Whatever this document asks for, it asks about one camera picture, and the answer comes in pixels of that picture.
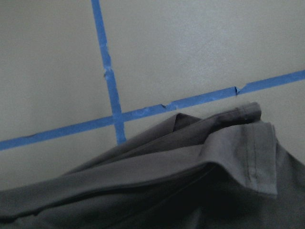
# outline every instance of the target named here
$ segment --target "gray shirt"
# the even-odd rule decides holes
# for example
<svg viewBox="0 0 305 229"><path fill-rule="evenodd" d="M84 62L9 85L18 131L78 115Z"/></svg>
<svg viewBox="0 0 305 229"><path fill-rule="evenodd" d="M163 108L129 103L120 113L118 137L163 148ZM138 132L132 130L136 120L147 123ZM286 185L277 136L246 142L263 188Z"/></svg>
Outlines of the gray shirt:
<svg viewBox="0 0 305 229"><path fill-rule="evenodd" d="M305 166L257 103L176 114L55 179L0 192L8 229L304 229Z"/></svg>

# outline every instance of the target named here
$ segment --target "gray fabric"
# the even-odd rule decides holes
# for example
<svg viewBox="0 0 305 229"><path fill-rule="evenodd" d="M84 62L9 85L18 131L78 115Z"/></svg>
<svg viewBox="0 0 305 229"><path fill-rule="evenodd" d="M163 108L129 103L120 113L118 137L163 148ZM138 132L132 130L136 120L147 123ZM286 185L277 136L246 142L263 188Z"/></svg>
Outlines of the gray fabric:
<svg viewBox="0 0 305 229"><path fill-rule="evenodd" d="M52 180L0 192L0 228L305 228L305 167L257 103L177 114Z"/></svg>

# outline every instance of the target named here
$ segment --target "blue tape strip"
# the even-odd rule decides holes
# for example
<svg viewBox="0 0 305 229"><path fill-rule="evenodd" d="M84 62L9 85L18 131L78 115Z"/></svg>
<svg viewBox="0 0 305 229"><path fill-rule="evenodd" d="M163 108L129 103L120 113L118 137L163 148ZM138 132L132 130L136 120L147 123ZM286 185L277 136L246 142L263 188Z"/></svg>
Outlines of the blue tape strip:
<svg viewBox="0 0 305 229"><path fill-rule="evenodd" d="M159 104L155 106L145 107L135 111L126 112L123 113L123 118L124 121L127 122L139 118L165 113L168 111L173 111L176 109L182 109L194 105L208 103L215 100L233 97L239 94L245 94L270 87L280 86L283 84L292 83L304 79L305 79L305 70L248 83L242 89L238 87L229 87L219 91L214 91L210 93L192 96L185 99L176 100L169 103L168 105Z"/></svg>
<svg viewBox="0 0 305 229"><path fill-rule="evenodd" d="M100 118L84 123L79 123L75 125L69 125L65 127L61 127L54 130L48 130L45 132L41 132L35 135L25 136L25 137L18 137L6 141L0 142L0 151L5 149L10 149L14 147L29 145L37 142L42 142L45 140L50 140L58 137L63 137L67 135L77 134L80 132L93 130L97 128L101 128L104 126L112 125L113 118L112 116L108 116L105 118Z"/></svg>
<svg viewBox="0 0 305 229"><path fill-rule="evenodd" d="M215 100L233 97L239 94L250 93L253 91L267 89L270 87L276 87L287 83L293 83L300 80L305 80L305 70L248 83L243 89L239 89L238 87L229 87L226 89L222 89L210 93L205 93L185 99L176 100L169 103L168 105L159 104L155 106L145 107L143 109L123 113L122 117L123 120L127 122L135 119L140 119L152 115L173 111L176 109L182 109L194 105L212 102ZM72 135L112 124L114 124L114 120L112 116L108 116L105 118L100 118L80 124L75 124L50 131L45 131L28 137L19 137L11 140L2 141L0 142L0 150L14 148L18 146L24 146L66 135Z"/></svg>
<svg viewBox="0 0 305 229"><path fill-rule="evenodd" d="M117 143L120 144L126 141L126 137L124 132L124 121L122 117L119 94L116 87L114 72L111 66L111 58L107 48L107 38L102 19L102 11L100 7L100 3L99 0L91 0L91 2L92 2L96 31L97 31L101 55L102 55L103 66L105 69L104 76L107 81Z"/></svg>
<svg viewBox="0 0 305 229"><path fill-rule="evenodd" d="M300 81L300 80L304 80L304 79L305 79L305 70L295 72L295 73L280 75L280 76L268 78L265 80L248 83L248 84L246 84L245 87L240 89L238 94L254 92L254 91L258 91L258 90L262 90L262 89L266 89L266 88L270 88L270 87L276 87L276 86L280 86L280 85L283 85L286 83L292 83L292 82L296 82L296 81Z"/></svg>
<svg viewBox="0 0 305 229"><path fill-rule="evenodd" d="M130 111L123 113L123 118L124 121L131 121L139 118L144 118L152 115L157 115L161 113L165 113L168 111L173 111L176 109L182 109L186 108L189 106L194 106L194 105L199 105L199 104L204 104L208 103L211 101L219 100L219 99L224 99L228 97L236 96L236 89L235 87L229 87L226 89L214 91L214 92L209 92L205 94L200 94L196 96L192 96L189 98L185 99L180 99L173 101L169 103L168 105L155 105L155 106L150 106L150 107L145 107L143 109L135 110L135 111Z"/></svg>

